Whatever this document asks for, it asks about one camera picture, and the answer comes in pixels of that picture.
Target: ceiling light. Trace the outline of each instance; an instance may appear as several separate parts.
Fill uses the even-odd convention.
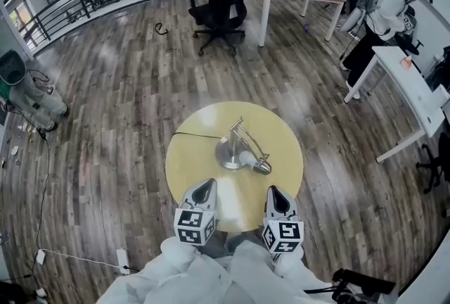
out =
[[[6,6],[6,5],[8,5],[10,2],[12,2],[12,0],[3,0],[3,5]]]

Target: window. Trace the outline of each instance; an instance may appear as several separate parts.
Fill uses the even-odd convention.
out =
[[[14,10],[10,12],[9,17],[14,22],[14,25],[17,28],[17,30],[19,30],[20,36],[24,37],[25,34],[27,34],[31,29],[33,29],[33,33],[31,34],[30,38],[27,39],[26,41],[30,50],[33,50],[37,46],[35,39],[41,36],[41,30],[39,30],[33,22],[30,23],[32,19],[32,14],[26,1],[24,0],[20,4],[18,4],[14,8]]]

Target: black pants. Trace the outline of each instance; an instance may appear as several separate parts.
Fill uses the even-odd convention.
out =
[[[361,74],[371,62],[375,53],[372,46],[384,46],[385,42],[366,25],[366,36],[356,45],[352,52],[342,62],[347,69],[350,69],[350,75],[347,79],[349,85],[353,87]]]

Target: round yellow table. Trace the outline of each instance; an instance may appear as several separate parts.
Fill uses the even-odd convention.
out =
[[[246,232],[262,226],[269,186],[279,186],[295,197],[302,183],[303,157],[297,138],[282,119],[261,106],[240,101],[216,103],[192,114],[177,131],[229,137],[230,127],[241,116],[242,126],[270,154],[269,175],[258,174],[248,166],[223,168],[215,156],[218,139],[177,134],[167,150],[167,182],[177,203],[198,182],[210,177],[217,180],[217,230],[223,232]]]

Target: white cable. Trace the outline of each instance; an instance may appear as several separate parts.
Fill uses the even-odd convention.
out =
[[[42,251],[46,251],[47,253],[53,253],[53,254],[56,254],[56,255],[61,255],[61,256],[65,256],[65,257],[69,257],[69,258],[74,258],[74,259],[78,259],[78,260],[84,260],[84,261],[87,261],[87,262],[94,262],[94,263],[96,263],[96,264],[108,265],[108,266],[110,266],[110,267],[116,267],[116,268],[118,268],[118,269],[121,269],[121,268],[122,268],[122,267],[120,267],[119,265],[113,265],[113,264],[109,264],[109,263],[107,263],[107,262],[96,262],[95,260],[84,259],[84,258],[78,258],[78,257],[73,256],[73,255],[61,254],[61,253],[57,253],[57,252],[55,252],[55,251],[50,251],[50,250],[47,250],[47,249],[41,249],[41,250],[42,250]]]

